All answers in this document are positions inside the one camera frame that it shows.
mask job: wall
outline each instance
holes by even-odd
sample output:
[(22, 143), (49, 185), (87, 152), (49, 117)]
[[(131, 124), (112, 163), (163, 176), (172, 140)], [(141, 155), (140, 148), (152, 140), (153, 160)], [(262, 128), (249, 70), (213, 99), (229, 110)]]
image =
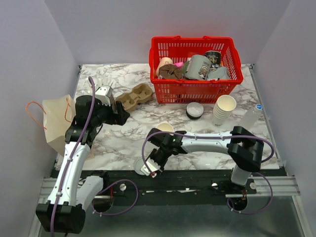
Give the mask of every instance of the wall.
[(316, 236), (316, 1), (292, 0), (255, 75), (286, 168), (295, 174)]
[(154, 36), (228, 36), (254, 63), (290, 0), (45, 0), (75, 59), (148, 62)]
[(1, 1), (0, 22), (0, 232), (26, 237), (56, 153), (25, 106), (73, 94), (78, 66), (43, 0)]

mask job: black mug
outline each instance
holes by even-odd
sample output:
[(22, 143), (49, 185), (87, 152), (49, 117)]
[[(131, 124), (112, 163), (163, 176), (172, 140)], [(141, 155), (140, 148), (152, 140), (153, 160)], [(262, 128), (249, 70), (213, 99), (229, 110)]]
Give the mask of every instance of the black mug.
[(210, 71), (215, 71), (221, 66), (222, 55), (217, 51), (207, 51), (204, 56), (211, 61)]

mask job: red plastic basket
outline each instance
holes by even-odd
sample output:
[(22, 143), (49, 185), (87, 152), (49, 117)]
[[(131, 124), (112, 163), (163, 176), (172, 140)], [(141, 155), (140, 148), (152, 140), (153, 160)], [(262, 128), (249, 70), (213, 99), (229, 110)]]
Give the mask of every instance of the red plastic basket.
[[(174, 63), (185, 62), (195, 54), (203, 55), (215, 50), (222, 54), (222, 63), (227, 67), (231, 80), (200, 81), (158, 79), (157, 66), (163, 57), (169, 57)], [(221, 95), (231, 93), (234, 87), (242, 83), (241, 63), (233, 39), (228, 37), (181, 38), (154, 37), (149, 53), (150, 80), (155, 86), (159, 103), (215, 103)]]

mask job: stack of paper cups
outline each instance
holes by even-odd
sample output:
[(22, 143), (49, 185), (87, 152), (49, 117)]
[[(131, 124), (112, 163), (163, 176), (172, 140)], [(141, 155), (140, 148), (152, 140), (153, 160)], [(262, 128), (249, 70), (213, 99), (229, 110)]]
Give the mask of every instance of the stack of paper cups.
[(223, 122), (229, 118), (233, 110), (236, 108), (236, 100), (230, 95), (220, 96), (213, 109), (211, 122), (214, 126), (221, 126)]

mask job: clear bottle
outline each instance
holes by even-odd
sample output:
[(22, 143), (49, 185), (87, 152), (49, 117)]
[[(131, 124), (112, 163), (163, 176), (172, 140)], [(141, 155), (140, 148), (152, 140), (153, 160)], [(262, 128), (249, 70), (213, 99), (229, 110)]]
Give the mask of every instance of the clear bottle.
[(262, 105), (255, 105), (250, 108), (243, 118), (239, 121), (238, 126), (242, 126), (245, 129), (249, 130), (254, 123), (260, 118), (262, 114)]

